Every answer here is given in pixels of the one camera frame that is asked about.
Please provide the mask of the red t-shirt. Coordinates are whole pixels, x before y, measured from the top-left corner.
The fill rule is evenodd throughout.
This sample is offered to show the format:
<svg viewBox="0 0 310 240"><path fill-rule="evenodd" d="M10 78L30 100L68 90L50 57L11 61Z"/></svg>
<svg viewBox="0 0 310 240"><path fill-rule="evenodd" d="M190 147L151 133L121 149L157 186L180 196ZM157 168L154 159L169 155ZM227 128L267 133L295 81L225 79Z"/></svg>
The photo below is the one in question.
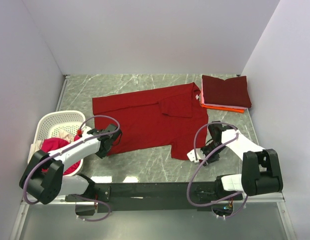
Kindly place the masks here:
<svg viewBox="0 0 310 240"><path fill-rule="evenodd" d="M187 160L194 147L205 145L207 111L200 106L201 91L195 83L151 90L95 97L92 111L95 128L103 129L112 120L120 123L122 137L110 155L171 146L171 157Z"/></svg>

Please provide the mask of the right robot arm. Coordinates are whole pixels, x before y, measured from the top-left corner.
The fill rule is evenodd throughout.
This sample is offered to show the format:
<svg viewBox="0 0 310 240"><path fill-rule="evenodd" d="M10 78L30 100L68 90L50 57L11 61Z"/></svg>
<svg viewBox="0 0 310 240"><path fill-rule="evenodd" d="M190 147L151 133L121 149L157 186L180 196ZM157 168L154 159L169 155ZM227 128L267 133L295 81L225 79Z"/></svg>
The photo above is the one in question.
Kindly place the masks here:
<svg viewBox="0 0 310 240"><path fill-rule="evenodd" d="M224 148L229 148L242 161L239 174L219 176L214 187L217 198L224 200L232 192L247 196L278 193L283 190L283 178L279 157L274 149L265 149L247 137L231 124L214 121L207 124L211 142L201 148L205 164L216 161Z"/></svg>

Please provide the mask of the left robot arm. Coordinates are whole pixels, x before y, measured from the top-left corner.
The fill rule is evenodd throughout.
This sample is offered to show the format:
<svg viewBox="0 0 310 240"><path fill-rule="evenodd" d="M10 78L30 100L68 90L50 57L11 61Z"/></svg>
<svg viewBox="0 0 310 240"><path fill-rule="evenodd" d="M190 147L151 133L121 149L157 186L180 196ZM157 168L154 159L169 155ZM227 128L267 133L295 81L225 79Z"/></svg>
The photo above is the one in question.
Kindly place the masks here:
<svg viewBox="0 0 310 240"><path fill-rule="evenodd" d="M83 201L91 200L95 196L94 181L82 174L65 176L63 173L91 154L105 157L121 133L120 126L110 124L105 130L91 129L60 149L36 151L19 182L24 201L30 205L46 205L61 195L78 195Z"/></svg>

